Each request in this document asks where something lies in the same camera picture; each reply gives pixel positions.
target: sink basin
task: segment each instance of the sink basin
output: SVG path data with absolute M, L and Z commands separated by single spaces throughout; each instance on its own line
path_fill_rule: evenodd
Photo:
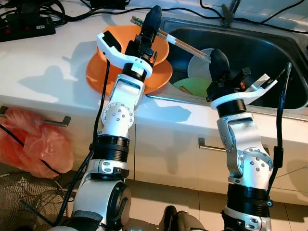
M 287 62 L 292 62 L 285 109 L 299 109 L 307 106 L 308 61 L 292 38 L 170 18 L 163 18 L 161 28 L 199 50 L 221 49 L 227 55 L 234 75 L 242 68 L 249 67 L 252 74 L 245 79 L 246 86 L 264 73 L 274 77 L 285 68 Z M 173 67 L 173 76 L 168 85 L 149 96 L 209 105 L 205 99 L 191 96 L 172 86 L 174 82 L 188 77 L 187 67 L 192 56 L 175 45 L 170 45 L 167 59 Z M 284 79 L 280 78 L 276 86 L 251 105 L 269 109 L 277 108 L 283 82 Z

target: red plastic bag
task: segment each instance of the red plastic bag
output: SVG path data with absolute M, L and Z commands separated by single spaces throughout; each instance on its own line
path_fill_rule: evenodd
M 44 119 L 20 108 L 5 111 L 2 124 L 24 146 L 0 129 L 0 162 L 30 172 L 35 177 L 53 178 L 55 171 L 66 173 L 73 167 L 71 142 L 55 127 L 43 124 Z

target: metal handle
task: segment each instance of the metal handle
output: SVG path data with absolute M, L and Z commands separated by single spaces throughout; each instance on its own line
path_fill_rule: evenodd
M 199 149 L 209 149 L 209 150 L 215 150 L 215 151 L 220 151 L 220 152 L 225 152 L 226 149 L 224 148 L 218 148 L 218 147 L 213 147 L 213 146 L 207 146 L 205 145 L 205 140 L 204 138 L 199 138 Z
M 0 107 L 0 117 L 5 118 L 5 111 L 8 109 L 8 107 L 2 106 Z M 62 122 L 52 121 L 52 120 L 44 120 L 43 124 L 53 125 L 53 126 L 59 126 L 66 128 L 69 125 L 69 122 L 71 121 L 71 117 L 65 116 Z

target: orange bowl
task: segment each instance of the orange bowl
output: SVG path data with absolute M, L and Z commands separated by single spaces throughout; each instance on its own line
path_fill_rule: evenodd
M 103 32 L 107 30 L 116 38 L 116 40 L 121 44 L 122 53 L 125 53 L 127 48 L 128 42 L 130 40 L 134 40 L 137 34 L 140 34 L 141 27 L 140 26 L 108 26 Z M 169 44 L 163 38 L 156 36 L 155 41 L 152 45 L 152 49 L 157 52 L 157 58 L 154 63 L 158 65 L 162 63 L 168 56 L 169 53 Z M 100 58 L 106 61 L 105 55 L 101 52 L 101 50 L 97 47 L 97 53 L 99 54 Z
M 91 58 L 87 67 L 87 82 L 98 93 L 102 93 L 103 85 L 105 81 L 107 61 L 102 60 L 98 53 L 95 53 Z M 106 86 L 106 94 L 110 95 L 111 90 L 115 84 L 115 80 L 118 74 L 122 73 L 122 69 L 110 65 L 108 81 Z M 153 67 L 153 73 L 151 77 L 146 78 L 144 94 L 151 93 L 165 85 L 172 76 L 172 66 L 164 60 L 161 64 Z

